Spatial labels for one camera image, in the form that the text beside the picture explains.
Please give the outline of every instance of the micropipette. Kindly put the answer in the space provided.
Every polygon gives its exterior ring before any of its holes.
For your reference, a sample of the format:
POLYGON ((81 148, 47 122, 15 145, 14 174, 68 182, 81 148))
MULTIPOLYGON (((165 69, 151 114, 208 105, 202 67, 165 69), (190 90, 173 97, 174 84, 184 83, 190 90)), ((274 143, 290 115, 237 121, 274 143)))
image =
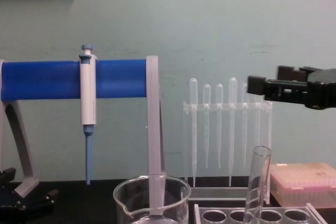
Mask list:
POLYGON ((241 104, 243 106, 243 118, 242 118, 242 145, 243 145, 243 159, 244 159, 244 168, 246 167, 246 149, 247 149, 247 109, 248 109, 248 94, 247 94, 247 83, 244 83, 242 86, 242 95, 241 95, 241 104))
POLYGON ((211 86, 203 86, 203 104, 204 104, 204 150, 205 150, 205 168, 208 168, 209 157, 209 109, 211 103, 211 86))
POLYGON ((237 103, 237 79, 232 77, 229 83, 230 129, 229 129, 229 186, 231 186, 233 160, 235 154, 235 108, 237 103))
POLYGON ((91 54, 92 46, 83 45, 84 53, 80 58, 80 103, 81 123, 86 141, 86 184, 91 180, 91 145, 94 125, 96 124, 96 59, 91 54))
POLYGON ((192 170, 193 170, 193 185, 196 184, 197 170, 197 105, 198 105, 198 84, 195 78, 190 79, 190 105, 192 116, 192 170))
POLYGON ((260 145, 260 127, 261 127, 261 101, 263 98, 259 95, 254 96, 256 105, 256 122, 255 122, 255 143, 256 146, 260 145))
POLYGON ((222 149, 222 107, 223 107, 223 85, 217 84, 216 86, 216 103, 217 103, 217 158, 218 168, 221 167, 221 149, 222 149))

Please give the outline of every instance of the test tube rack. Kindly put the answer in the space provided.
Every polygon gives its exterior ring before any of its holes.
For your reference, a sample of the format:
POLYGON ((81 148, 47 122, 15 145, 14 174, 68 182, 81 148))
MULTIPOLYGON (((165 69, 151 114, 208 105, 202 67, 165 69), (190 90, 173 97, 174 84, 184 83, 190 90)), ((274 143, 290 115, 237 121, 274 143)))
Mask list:
MULTIPOLYGON (((183 139, 184 176, 186 180, 193 176, 191 200, 245 200, 247 188, 231 187, 232 175, 237 175, 234 167, 241 164, 237 163, 235 154, 243 157, 244 168, 240 167, 240 170, 246 170, 246 174, 239 176, 247 176, 250 167, 246 159, 253 148, 258 145, 271 148, 272 103, 259 95, 248 94, 246 83, 239 85, 238 92, 238 81, 234 77, 230 78, 228 86, 227 102, 221 83, 216 85, 215 101, 211 97, 212 86, 204 84, 203 101, 198 102, 198 81, 192 78, 189 82, 190 100, 183 103, 183 139), (223 147, 227 144, 228 159, 223 160, 226 151, 223 147), (209 147, 213 145, 217 153, 209 155, 209 147), (204 158, 199 158, 200 151, 204 158), (205 164, 200 164, 200 160, 205 160, 205 164), (229 176, 229 187, 196 187, 196 174, 201 166, 203 170, 209 169, 210 173, 216 170, 220 176, 229 176)), ((269 202, 269 184, 268 179, 266 202, 269 202)))
MULTIPOLYGON (((208 208, 194 205, 195 223, 243 223, 244 208, 208 208)), ((253 219, 247 224, 327 224, 322 216, 316 211, 312 204, 308 203, 305 207, 265 207, 261 211, 261 219, 253 219)))

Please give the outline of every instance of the blue pipette tip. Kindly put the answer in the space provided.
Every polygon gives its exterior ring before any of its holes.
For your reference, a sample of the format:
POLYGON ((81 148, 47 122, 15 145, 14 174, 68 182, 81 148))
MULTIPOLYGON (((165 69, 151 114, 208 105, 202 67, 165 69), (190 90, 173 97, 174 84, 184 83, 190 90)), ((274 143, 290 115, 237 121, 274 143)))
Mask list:
POLYGON ((93 134, 93 125, 84 125, 84 134, 85 134, 85 144, 86 144, 86 184, 90 185, 91 181, 91 144, 92 144, 92 134, 93 134))
POLYGON ((86 136, 86 184, 91 183, 91 138, 92 136, 86 136))

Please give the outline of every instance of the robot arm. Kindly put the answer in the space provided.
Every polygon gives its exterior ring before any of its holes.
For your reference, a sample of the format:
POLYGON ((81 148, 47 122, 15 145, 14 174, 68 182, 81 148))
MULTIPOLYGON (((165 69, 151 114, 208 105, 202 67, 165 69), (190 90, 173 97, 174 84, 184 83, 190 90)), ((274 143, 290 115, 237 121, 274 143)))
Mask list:
POLYGON ((336 69, 279 66, 276 80, 249 76, 247 92, 267 101, 304 104, 315 110, 336 107, 336 69))

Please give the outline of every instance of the rack hole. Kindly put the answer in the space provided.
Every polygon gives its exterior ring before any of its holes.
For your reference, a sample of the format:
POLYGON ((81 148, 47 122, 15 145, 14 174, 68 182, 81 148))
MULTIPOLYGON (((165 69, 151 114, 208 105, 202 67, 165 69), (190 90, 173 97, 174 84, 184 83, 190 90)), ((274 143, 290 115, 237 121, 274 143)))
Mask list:
POLYGON ((281 220, 281 218, 281 214, 274 210, 264 210, 261 212, 261 219, 267 222, 277 223, 279 220, 281 220))
MULTIPOLYGON (((244 221, 244 211, 232 211, 230 214, 230 218, 233 219, 234 223, 243 223, 244 221)), ((247 223, 252 221, 252 214, 247 213, 247 223)))
POLYGON ((302 210, 299 210, 299 209, 287 210, 285 212, 285 216, 288 219, 296 220, 296 221, 307 221, 310 218, 309 215, 305 211, 302 211, 302 210))
POLYGON ((203 213, 203 219, 211 223, 223 223, 226 215, 222 211, 210 210, 203 213))

